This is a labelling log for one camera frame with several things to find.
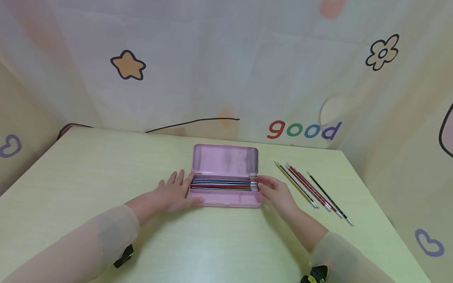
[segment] fingers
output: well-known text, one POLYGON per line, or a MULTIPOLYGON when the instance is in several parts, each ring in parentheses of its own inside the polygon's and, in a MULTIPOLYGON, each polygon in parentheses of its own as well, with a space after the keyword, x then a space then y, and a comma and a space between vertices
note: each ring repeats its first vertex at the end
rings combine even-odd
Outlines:
POLYGON ((180 185, 183 183, 184 180, 184 169, 181 169, 179 171, 179 175, 176 177, 176 180, 174 181, 175 184, 180 185))
POLYGON ((181 185, 184 189, 188 189, 190 183, 192 183, 193 177, 195 176, 195 172, 191 171, 187 178, 184 180, 183 184, 181 185))
POLYGON ((266 184, 268 187, 272 189, 276 189, 279 185, 281 185, 283 182, 280 181, 277 178, 271 177, 271 176, 265 176, 265 175, 259 175, 256 177, 256 181, 258 183, 266 184))
POLYGON ((204 198, 202 197, 189 197, 184 199, 184 207, 199 206, 202 203, 204 203, 204 198))
POLYGON ((273 189, 263 183, 258 183, 258 188, 260 189, 261 194, 267 199, 270 199, 272 195, 276 193, 273 189))
POLYGON ((178 174, 176 171, 173 172, 171 175, 170 175, 170 178, 169 180, 167 181, 167 184, 173 184, 174 183, 174 180, 176 179, 176 174, 178 174))

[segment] flower print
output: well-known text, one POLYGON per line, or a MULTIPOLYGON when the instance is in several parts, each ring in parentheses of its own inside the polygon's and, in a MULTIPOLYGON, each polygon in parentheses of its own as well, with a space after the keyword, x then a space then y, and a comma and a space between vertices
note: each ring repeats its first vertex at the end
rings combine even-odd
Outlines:
POLYGON ((394 34, 387 41, 382 39, 374 42, 371 45, 371 55, 366 59, 367 66, 373 66, 373 71, 379 71, 384 63, 392 62, 398 54, 398 49, 395 48, 400 36, 394 34))

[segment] star print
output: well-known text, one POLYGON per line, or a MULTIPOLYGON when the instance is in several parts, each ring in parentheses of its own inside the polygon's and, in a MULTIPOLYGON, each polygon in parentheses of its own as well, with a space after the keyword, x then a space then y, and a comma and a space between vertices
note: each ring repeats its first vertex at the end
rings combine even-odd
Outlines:
POLYGON ((110 59, 110 62, 115 66, 122 79, 134 78, 138 81, 143 80, 142 71, 146 68, 146 64, 137 60, 130 50, 124 50, 120 56, 110 59))

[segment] tabletop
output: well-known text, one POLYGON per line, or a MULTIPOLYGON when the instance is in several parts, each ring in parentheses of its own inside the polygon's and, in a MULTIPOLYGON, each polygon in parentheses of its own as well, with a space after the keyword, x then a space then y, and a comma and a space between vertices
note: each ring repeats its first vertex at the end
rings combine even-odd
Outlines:
MULTIPOLYGON (((259 150, 259 173, 274 165, 310 173, 354 222, 301 209, 355 245, 396 282, 429 282, 341 151, 73 127, 0 197, 0 278, 89 218, 190 170, 197 143, 259 150)), ((133 258, 95 282, 294 282, 309 254, 267 201, 261 208, 201 207, 160 215, 143 227, 133 258)))

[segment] wall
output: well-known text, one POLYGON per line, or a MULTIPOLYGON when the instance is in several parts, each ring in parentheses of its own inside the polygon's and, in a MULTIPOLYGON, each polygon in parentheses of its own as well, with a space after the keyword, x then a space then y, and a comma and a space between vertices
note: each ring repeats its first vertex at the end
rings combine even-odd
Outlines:
POLYGON ((47 114, 0 56, 0 195, 56 140, 62 124, 47 114))
POLYGON ((453 275, 453 1, 0 0, 0 34, 65 124, 341 149, 431 279, 453 275))

